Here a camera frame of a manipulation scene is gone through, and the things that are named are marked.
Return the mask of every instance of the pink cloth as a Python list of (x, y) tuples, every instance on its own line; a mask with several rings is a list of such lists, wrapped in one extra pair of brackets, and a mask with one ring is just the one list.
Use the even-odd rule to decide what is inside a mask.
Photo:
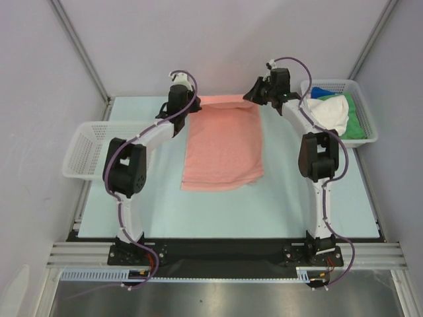
[(263, 175), (258, 105), (242, 95), (200, 97), (190, 114), (182, 189), (233, 190)]

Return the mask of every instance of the folded cloth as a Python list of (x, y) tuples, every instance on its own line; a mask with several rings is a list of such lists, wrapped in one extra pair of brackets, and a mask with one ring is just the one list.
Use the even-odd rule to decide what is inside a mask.
[(330, 100), (336, 98), (338, 96), (344, 96), (348, 101), (348, 124), (346, 126), (345, 134), (341, 137), (341, 139), (349, 139), (349, 140), (360, 140), (365, 139), (365, 133), (362, 129), (360, 122), (358, 121), (357, 114), (356, 114), (356, 104), (354, 103), (354, 99), (349, 92), (345, 92), (343, 94), (335, 94), (334, 96), (324, 96), (320, 97), (320, 100)]
[(345, 133), (348, 122), (348, 101), (345, 96), (307, 99), (309, 109), (317, 122), (328, 130), (335, 129), (338, 135)]
[(182, 189), (232, 190), (263, 175), (258, 105), (242, 95), (203, 96), (190, 114)]
[(329, 91), (326, 89), (322, 89), (320, 87), (313, 87), (313, 89), (311, 89), (311, 98), (313, 99), (318, 99), (320, 97), (324, 97), (324, 96), (331, 96), (336, 94), (333, 91)]

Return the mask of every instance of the wall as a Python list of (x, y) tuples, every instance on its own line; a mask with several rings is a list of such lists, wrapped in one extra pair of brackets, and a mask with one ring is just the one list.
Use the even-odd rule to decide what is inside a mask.
[[(107, 91), (168, 93), (187, 69), (201, 94), (246, 93), (271, 58), (315, 78), (346, 78), (387, 0), (62, 0)], [(305, 79), (294, 62), (295, 86)]]
[(45, 0), (0, 1), (0, 294), (23, 264), (29, 316), (81, 189), (61, 176), (76, 127), (104, 104)]
[(358, 82), (377, 122), (379, 140), (360, 148), (389, 240), (403, 248), (423, 296), (423, 2), (402, 1)]

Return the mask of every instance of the laundry basket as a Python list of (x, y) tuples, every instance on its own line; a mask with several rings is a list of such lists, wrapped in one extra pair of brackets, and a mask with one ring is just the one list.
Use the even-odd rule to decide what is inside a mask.
[[(131, 139), (151, 123), (147, 122), (85, 122), (72, 137), (66, 152), (62, 173), (65, 177), (101, 180), (110, 140)], [(153, 162), (154, 151), (147, 152), (147, 167)]]
[[(303, 81), (301, 83), (301, 93), (303, 94), (307, 87), (309, 86), (309, 81)], [(348, 79), (319, 79), (313, 80), (311, 88), (319, 87), (329, 91), (336, 92), (341, 94), (343, 92), (349, 92), (352, 96), (354, 104), (356, 104), (356, 115), (358, 121), (364, 130), (365, 139), (357, 140), (342, 140), (347, 147), (359, 147), (365, 143), (375, 142), (377, 140), (377, 130), (375, 122), (371, 117), (369, 107), (365, 101), (360, 86), (357, 82), (351, 81)]]

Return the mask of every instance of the purple cable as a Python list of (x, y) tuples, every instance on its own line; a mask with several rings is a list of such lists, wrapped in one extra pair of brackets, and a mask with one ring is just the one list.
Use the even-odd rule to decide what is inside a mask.
[(345, 236), (341, 236), (340, 234), (337, 234), (335, 232), (335, 230), (333, 230), (333, 228), (330, 226), (329, 222), (327, 221), (328, 217), (327, 217), (327, 207), (326, 207), (326, 200), (327, 200), (327, 189), (326, 186), (328, 183), (330, 182), (335, 182), (337, 180), (342, 179), (345, 174), (347, 173), (348, 170), (348, 165), (350, 163), (349, 158), (348, 158), (348, 152), (347, 149), (345, 147), (344, 142), (342, 142), (342, 140), (339, 138), (339, 136), (337, 136), (335, 133), (333, 133), (332, 131), (329, 131), (325, 128), (319, 127), (318, 125), (315, 124), (314, 120), (312, 118), (310, 118), (307, 113), (304, 111), (304, 109), (301, 107), (301, 103), (304, 101), (305, 97), (307, 96), (307, 94), (309, 93), (309, 91), (311, 90), (311, 86), (312, 86), (312, 80), (311, 80), (311, 73), (310, 70), (308, 69), (308, 67), (299, 59), (296, 59), (294, 57), (281, 57), (278, 59), (275, 59), (275, 62), (277, 61), (281, 61), (284, 59), (290, 59), (293, 61), (296, 61), (297, 63), (299, 63), (301, 66), (303, 66), (303, 68), (305, 69), (305, 71), (307, 72), (307, 75), (309, 76), (309, 86), (307, 87), (307, 90), (304, 92), (304, 94), (301, 96), (299, 103), (298, 103), (298, 108), (299, 111), (301, 112), (301, 114), (304, 116), (304, 118), (316, 129), (318, 129), (319, 131), (323, 131), (326, 132), (327, 134), (329, 134), (331, 137), (333, 137), (334, 139), (336, 139), (336, 141), (339, 143), (339, 145), (342, 148), (342, 151), (344, 152), (345, 155), (345, 167), (344, 170), (342, 171), (341, 175), (338, 177), (335, 177), (333, 179), (329, 179), (327, 180), (323, 185), (322, 185), (322, 190), (323, 190), (323, 221), (325, 222), (326, 226), (328, 227), (329, 231), (337, 238), (349, 243), (349, 245), (351, 245), (351, 250), (352, 250), (352, 255), (351, 255), (351, 261), (348, 264), (348, 267), (346, 268), (346, 270), (344, 271), (344, 273), (342, 273), (340, 275), (340, 277), (338, 277), (337, 279), (335, 279), (333, 282), (329, 283), (329, 285), (335, 284), (336, 282), (340, 281), (342, 278), (344, 278), (344, 276), (351, 270), (351, 267), (354, 264), (354, 260), (356, 259), (356, 247), (354, 246), (354, 244), (352, 243), (352, 241), (348, 238), (346, 238)]
[[(184, 74), (187, 74), (191, 79), (192, 79), (192, 81), (194, 82), (194, 95), (193, 95), (193, 97), (192, 97), (192, 99), (189, 101), (189, 103), (185, 106), (185, 108), (183, 108), (182, 110), (180, 110), (179, 112), (177, 112), (177, 113), (175, 113), (175, 114), (173, 114), (173, 115), (171, 115), (171, 116), (169, 116), (169, 117), (167, 117), (167, 118), (165, 118), (165, 119), (163, 119), (163, 120), (161, 120), (161, 121), (159, 121), (159, 122), (157, 122), (156, 124), (153, 124), (153, 125), (150, 125), (148, 128), (146, 128), (144, 131), (142, 131), (139, 135), (136, 135), (135, 137), (133, 137), (132, 139), (130, 139), (130, 140), (127, 140), (124, 144), (122, 144), (117, 150), (116, 150), (116, 152), (112, 155), (112, 157), (111, 157), (111, 159), (110, 159), (110, 162), (108, 163), (108, 165), (107, 165), (107, 167), (106, 167), (106, 172), (104, 173), (104, 185), (105, 185), (105, 187), (106, 187), (106, 191), (107, 191), (107, 193), (109, 194), (109, 195), (111, 195), (111, 196), (113, 196), (114, 198), (116, 198), (116, 200), (118, 201), (118, 219), (119, 219), (119, 225), (120, 225), (120, 228), (122, 229), (122, 232), (124, 233), (124, 235), (125, 235), (125, 237), (132, 243), (132, 244), (135, 244), (138, 248), (141, 248), (141, 249), (144, 249), (145, 251), (148, 251), (149, 253), (151, 253), (151, 254), (153, 254), (153, 256), (154, 256), (154, 258), (155, 258), (155, 267), (154, 267), (154, 270), (153, 270), (153, 272), (146, 278), (146, 279), (144, 279), (141, 283), (139, 283), (138, 285), (136, 285), (136, 286), (134, 286), (134, 287), (127, 287), (127, 289), (128, 290), (131, 290), (131, 289), (139, 289), (140, 287), (142, 287), (146, 282), (148, 282), (152, 277), (154, 277), (154, 275), (156, 274), (156, 272), (157, 272), (157, 269), (159, 268), (159, 257), (158, 257), (158, 255), (157, 255), (157, 253), (153, 250), (153, 249), (151, 249), (151, 248), (148, 248), (148, 247), (146, 247), (146, 246), (143, 246), (142, 244), (140, 244), (140, 243), (138, 243), (138, 242), (136, 242), (130, 235), (129, 235), (129, 233), (127, 232), (127, 230), (125, 229), (125, 226), (124, 226), (124, 220), (123, 220), (123, 216), (122, 216), (122, 199), (117, 195), (117, 194), (115, 194), (114, 192), (112, 192), (111, 190), (110, 190), (110, 188), (108, 187), (108, 177), (109, 177), (109, 174), (110, 174), (110, 170), (111, 170), (111, 168), (112, 168), (112, 165), (113, 165), (113, 163), (114, 163), (114, 161), (117, 159), (117, 157), (118, 157), (118, 155), (123, 151), (123, 149), (125, 149), (125, 147), (127, 147), (129, 144), (131, 144), (131, 143), (133, 143), (133, 142), (135, 142), (135, 141), (137, 141), (140, 137), (142, 137), (143, 135), (145, 135), (146, 133), (148, 133), (148, 132), (150, 132), (152, 129), (154, 129), (157, 125), (161, 125), (161, 124), (163, 124), (163, 123), (165, 123), (165, 122), (167, 122), (167, 121), (170, 121), (170, 120), (172, 120), (173, 118), (175, 118), (175, 117), (177, 117), (177, 116), (179, 116), (181, 113), (183, 113), (183, 112), (185, 112), (185, 111), (187, 111), (188, 109), (189, 109), (189, 107), (191, 107), (191, 105), (194, 103), (194, 101), (195, 101), (195, 99), (197, 98), (197, 81), (196, 81), (196, 79), (194, 78), (194, 76), (192, 76), (189, 72), (187, 72), (187, 71), (183, 71), (183, 70), (176, 70), (176, 71), (173, 71), (172, 73), (171, 73), (171, 76), (172, 75), (174, 75), (174, 74), (176, 74), (176, 73), (184, 73)], [(86, 294), (89, 294), (89, 293), (91, 293), (91, 292), (93, 292), (93, 291), (97, 291), (97, 290), (100, 290), (100, 289), (105, 289), (105, 288), (109, 288), (109, 287), (117, 287), (117, 286), (120, 286), (120, 285), (118, 285), (118, 284), (116, 284), (116, 283), (111, 283), (111, 284), (106, 284), (106, 285), (101, 285), (101, 286), (99, 286), (99, 287), (95, 287), (95, 288), (93, 288), (93, 289), (89, 289), (88, 291), (84, 291), (84, 292), (82, 292), (82, 293), (78, 293), (78, 294), (76, 294), (76, 295), (72, 295), (72, 296), (70, 296), (70, 297), (67, 297), (66, 299), (67, 300), (69, 300), (69, 299), (74, 299), (75, 297), (80, 297), (80, 296), (83, 296), (83, 295), (86, 295)]]

